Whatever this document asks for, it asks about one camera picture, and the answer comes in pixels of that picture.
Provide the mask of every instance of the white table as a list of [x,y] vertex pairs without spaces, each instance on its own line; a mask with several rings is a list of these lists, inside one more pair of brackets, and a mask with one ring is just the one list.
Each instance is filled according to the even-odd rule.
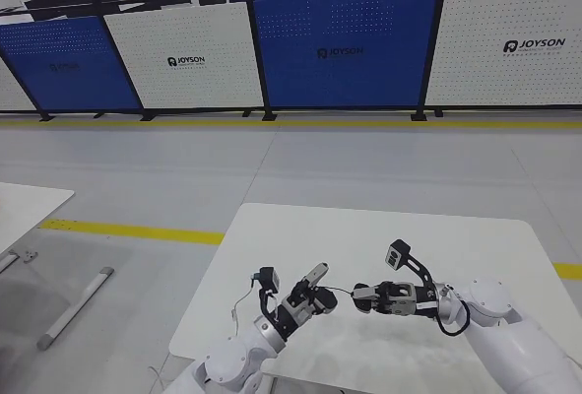
[[[21,244],[21,239],[52,213],[65,204],[71,190],[26,186],[0,182],[0,273],[18,259],[31,262],[37,253]],[[68,309],[38,341],[41,350],[47,349],[72,320],[100,285],[113,272],[104,268],[83,291],[80,299],[70,302]]]
[[[276,268],[281,296],[321,261],[330,266],[323,286],[349,290],[358,282],[385,280],[419,285],[414,274],[396,273],[384,262],[397,238],[412,247],[437,281],[502,281],[582,362],[582,319],[524,222],[264,204],[245,204],[238,211],[170,352],[197,359],[233,335],[230,310],[248,290],[249,275],[262,266]],[[364,315],[347,295],[337,298],[332,314],[311,319],[276,360],[265,361],[266,374],[376,394],[501,392],[464,337],[444,336],[423,317]],[[238,313],[242,326],[259,315],[255,292]]]

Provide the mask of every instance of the blue panel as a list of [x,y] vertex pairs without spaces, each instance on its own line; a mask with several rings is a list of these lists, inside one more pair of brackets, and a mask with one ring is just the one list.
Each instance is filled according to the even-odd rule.
[[255,0],[271,105],[417,105],[434,3]]
[[2,25],[0,45],[45,110],[139,107],[97,17]]

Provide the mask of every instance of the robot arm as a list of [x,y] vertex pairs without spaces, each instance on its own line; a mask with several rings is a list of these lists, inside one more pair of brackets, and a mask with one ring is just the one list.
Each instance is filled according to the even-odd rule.
[[[485,369],[508,394],[582,393],[564,351],[534,319],[516,308],[501,283],[473,280],[454,288],[435,283],[410,251],[398,239],[386,262],[394,270],[410,268],[421,278],[422,286],[357,284],[352,298],[358,310],[421,315],[435,319],[446,335],[464,333]],[[448,332],[444,324],[453,322],[461,328]]]
[[317,286],[327,272],[327,264],[318,264],[297,282],[282,304],[269,311],[268,299],[278,292],[280,282],[273,268],[260,269],[254,279],[262,286],[262,315],[242,334],[192,362],[164,393],[204,394],[208,384],[219,386],[222,393],[255,393],[262,382],[262,362],[275,359],[289,336],[313,315],[330,313],[337,306],[334,294]]

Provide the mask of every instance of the black frame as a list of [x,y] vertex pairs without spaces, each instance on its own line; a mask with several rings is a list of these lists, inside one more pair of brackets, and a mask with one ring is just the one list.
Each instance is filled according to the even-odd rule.
[[[153,120],[158,115],[169,115],[169,114],[190,114],[190,113],[208,113],[208,112],[229,112],[229,111],[241,111],[243,117],[249,116],[252,111],[255,110],[262,110],[264,111],[264,116],[262,118],[263,121],[273,121],[276,119],[277,115],[273,113],[274,110],[386,110],[386,111],[394,111],[394,110],[412,110],[415,113],[411,115],[411,119],[413,121],[426,121],[426,115],[424,112],[426,110],[433,110],[435,116],[443,117],[444,110],[466,110],[466,109],[474,109],[474,110],[550,110],[550,109],[575,109],[575,110],[582,110],[582,104],[548,104],[548,105],[426,105],[426,95],[428,92],[428,86],[430,83],[430,74],[432,71],[432,64],[434,60],[434,53],[435,48],[437,46],[437,38],[439,35],[439,27],[441,24],[441,16],[443,12],[444,0],[435,0],[435,7],[433,11],[432,23],[430,27],[430,34],[429,34],[429,42],[428,47],[426,50],[426,57],[424,60],[424,69],[422,73],[422,82],[420,88],[420,96],[417,105],[386,105],[386,106],[375,106],[375,105],[344,105],[344,106],[271,106],[269,102],[269,93],[267,88],[267,81],[266,81],[266,74],[264,71],[264,61],[262,57],[262,49],[260,46],[260,36],[258,33],[258,26],[256,22],[255,16],[255,6],[254,0],[237,0],[238,2],[244,1],[247,6],[247,14],[249,18],[249,25],[251,28],[251,35],[253,38],[253,48],[255,53],[256,64],[258,68],[258,76],[260,80],[260,89],[262,92],[262,106],[249,106],[249,107],[197,107],[197,108],[145,108],[142,104],[140,96],[135,88],[135,85],[131,79],[131,76],[124,64],[124,60],[115,44],[111,31],[108,28],[108,25],[104,19],[105,12],[103,10],[103,4],[109,5],[125,5],[125,4],[135,4],[139,3],[140,0],[123,0],[123,1],[106,1],[103,2],[102,0],[87,0],[88,4],[75,4],[75,5],[66,5],[60,7],[49,7],[49,8],[37,8],[37,9],[30,9],[30,10],[22,10],[22,11],[11,11],[6,13],[0,13],[0,16],[11,16],[11,15],[23,15],[23,14],[32,14],[32,13],[39,13],[39,12],[49,12],[52,11],[69,11],[69,10],[78,10],[84,8],[90,8],[93,10],[94,14],[99,18],[100,24],[104,28],[107,38],[111,44],[113,52],[115,53],[120,66],[124,71],[125,78],[131,91],[134,93],[137,102],[139,104],[139,108],[122,108],[122,109],[84,109],[84,110],[77,110],[77,109],[63,109],[63,110],[44,110],[41,108],[36,102],[36,99],[29,91],[28,87],[24,83],[24,81],[19,78],[19,75],[15,68],[13,67],[12,63],[9,61],[7,56],[5,55],[4,51],[0,47],[0,57],[13,74],[19,85],[22,87],[22,90],[26,93],[28,98],[31,100],[32,104],[35,107],[35,110],[0,110],[0,113],[36,113],[41,116],[40,121],[49,121],[53,118],[50,113],[94,113],[96,116],[95,118],[103,116],[105,113],[123,113],[123,114],[140,114],[142,115],[142,121],[150,121]],[[144,1],[145,3],[153,3],[159,2],[160,0],[147,0]]]

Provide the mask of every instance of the yellow stripe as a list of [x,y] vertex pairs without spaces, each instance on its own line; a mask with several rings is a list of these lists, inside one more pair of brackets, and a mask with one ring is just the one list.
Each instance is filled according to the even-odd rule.
[[581,264],[566,264],[553,263],[557,275],[562,279],[573,279],[582,281],[582,265]]
[[[131,236],[135,238],[172,240],[188,243],[205,243],[220,245],[225,236],[221,232],[195,230],[155,229],[141,226],[116,225],[108,223],[66,221],[52,219],[41,225],[42,229],[86,232],[113,236]],[[582,281],[582,265],[568,263],[553,263],[557,275],[561,279]]]
[[410,120],[225,120],[225,119],[188,119],[140,122],[137,120],[64,120],[49,122],[36,120],[0,120],[0,127],[402,127],[402,128],[502,128],[502,129],[582,129],[579,122],[512,122],[512,121],[444,121],[413,122]]
[[205,243],[220,245],[225,236],[221,232],[194,230],[154,229],[141,226],[115,225],[108,223],[64,221],[53,219],[44,222],[41,229],[87,232],[94,234],[132,236],[136,238],[174,240],[178,242]]

